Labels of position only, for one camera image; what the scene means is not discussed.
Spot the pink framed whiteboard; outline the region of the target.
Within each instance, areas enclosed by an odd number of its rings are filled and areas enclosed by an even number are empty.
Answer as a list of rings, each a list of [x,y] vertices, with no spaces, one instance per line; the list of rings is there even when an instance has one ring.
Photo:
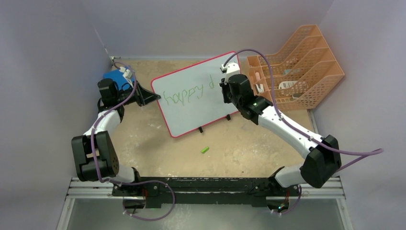
[[[176,70],[151,81],[159,108],[173,138],[197,130],[237,112],[224,103],[219,83],[226,75],[220,67],[227,59],[238,63],[238,56],[228,52]]]

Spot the green marker cap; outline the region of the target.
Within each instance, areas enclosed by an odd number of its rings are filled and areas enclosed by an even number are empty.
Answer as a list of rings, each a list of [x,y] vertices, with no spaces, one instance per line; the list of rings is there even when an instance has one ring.
[[[205,147],[201,150],[201,153],[204,154],[206,153],[208,150],[210,149],[210,147]]]

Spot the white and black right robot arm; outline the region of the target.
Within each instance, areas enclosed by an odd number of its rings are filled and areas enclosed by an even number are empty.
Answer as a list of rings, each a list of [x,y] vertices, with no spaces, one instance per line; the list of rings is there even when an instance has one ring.
[[[309,184],[321,188],[341,167],[338,140],[332,135],[323,137],[283,115],[268,99],[255,96],[246,75],[222,78],[226,104],[232,103],[241,115],[254,124],[266,128],[292,146],[304,159],[302,164],[281,167],[270,176],[269,189],[280,195],[289,186]]]

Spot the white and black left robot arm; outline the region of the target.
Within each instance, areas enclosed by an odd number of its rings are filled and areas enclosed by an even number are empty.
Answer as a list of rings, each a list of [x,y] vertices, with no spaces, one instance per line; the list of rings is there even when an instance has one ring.
[[[101,97],[96,121],[83,135],[71,140],[77,176],[83,182],[124,184],[129,195],[137,196],[143,189],[139,173],[135,168],[119,163],[110,135],[121,124],[125,105],[145,106],[161,97],[143,88],[139,82],[134,88],[123,90],[114,80],[103,79],[98,87]]]

